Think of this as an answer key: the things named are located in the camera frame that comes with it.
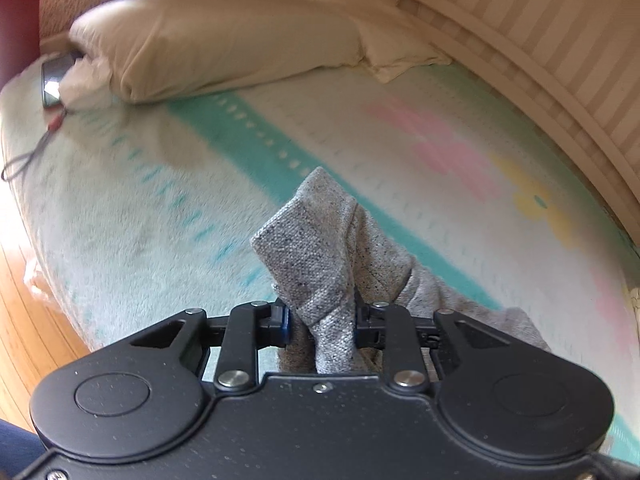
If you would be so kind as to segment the grey knit pants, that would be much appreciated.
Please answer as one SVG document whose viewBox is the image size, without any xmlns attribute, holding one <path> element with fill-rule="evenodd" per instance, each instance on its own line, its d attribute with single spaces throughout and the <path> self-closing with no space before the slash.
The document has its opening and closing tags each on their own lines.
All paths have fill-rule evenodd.
<svg viewBox="0 0 640 480">
<path fill-rule="evenodd" d="M 250 244 L 292 312 L 292 339 L 279 352 L 282 372 L 381 369 L 381 352 L 355 346 L 357 296 L 369 304 L 399 304 L 420 318 L 451 309 L 537 348 L 548 347 L 523 310 L 491 311 L 422 266 L 323 168 L 306 177 Z"/>
</svg>

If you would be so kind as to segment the pastel floral bed blanket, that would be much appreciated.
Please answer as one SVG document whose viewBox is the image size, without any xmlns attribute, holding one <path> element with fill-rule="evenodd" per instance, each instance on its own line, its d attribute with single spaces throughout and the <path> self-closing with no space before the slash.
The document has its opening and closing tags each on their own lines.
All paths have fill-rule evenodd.
<svg viewBox="0 0 640 480">
<path fill-rule="evenodd" d="M 69 114 L 11 192 L 53 296 L 96 349 L 272 294 L 250 237 L 324 168 L 463 295 L 524 310 L 599 374 L 605 445 L 639 458 L 639 256 L 558 148 L 458 66 L 314 72 Z"/>
</svg>

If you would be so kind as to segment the cream flat pillow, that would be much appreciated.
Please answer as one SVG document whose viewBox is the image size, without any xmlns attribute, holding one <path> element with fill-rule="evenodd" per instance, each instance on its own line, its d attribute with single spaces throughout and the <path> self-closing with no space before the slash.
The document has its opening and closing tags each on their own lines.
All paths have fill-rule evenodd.
<svg viewBox="0 0 640 480">
<path fill-rule="evenodd" d="M 451 63 L 451 58 L 431 43 L 418 20 L 393 0 L 310 1 L 325 4 L 356 25 L 363 63 L 382 84 L 416 66 Z"/>
</svg>

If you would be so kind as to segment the beige pillow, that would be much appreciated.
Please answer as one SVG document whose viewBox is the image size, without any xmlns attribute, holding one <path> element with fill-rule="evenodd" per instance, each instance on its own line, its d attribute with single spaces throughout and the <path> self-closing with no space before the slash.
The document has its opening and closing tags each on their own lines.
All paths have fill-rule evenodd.
<svg viewBox="0 0 640 480">
<path fill-rule="evenodd" d="M 112 0 L 68 32 L 81 57 L 60 83 L 70 110 L 263 84 L 362 58 L 356 25 L 309 0 Z"/>
</svg>

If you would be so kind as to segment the silver phone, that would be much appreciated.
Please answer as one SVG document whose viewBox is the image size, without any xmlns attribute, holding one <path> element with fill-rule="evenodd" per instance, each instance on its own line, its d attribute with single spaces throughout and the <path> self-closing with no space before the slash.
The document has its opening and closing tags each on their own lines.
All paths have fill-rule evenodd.
<svg viewBox="0 0 640 480">
<path fill-rule="evenodd" d="M 41 99 L 45 110 L 61 105 L 60 82 L 76 61 L 83 56 L 79 51 L 72 51 L 55 55 L 42 63 Z"/>
</svg>

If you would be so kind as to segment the cream wooden bed frame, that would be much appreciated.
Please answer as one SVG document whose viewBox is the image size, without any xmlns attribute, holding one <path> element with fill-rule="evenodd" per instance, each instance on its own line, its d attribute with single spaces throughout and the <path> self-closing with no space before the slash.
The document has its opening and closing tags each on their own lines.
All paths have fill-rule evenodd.
<svg viewBox="0 0 640 480">
<path fill-rule="evenodd" d="M 639 0 L 393 0 L 559 145 L 639 235 Z"/>
</svg>

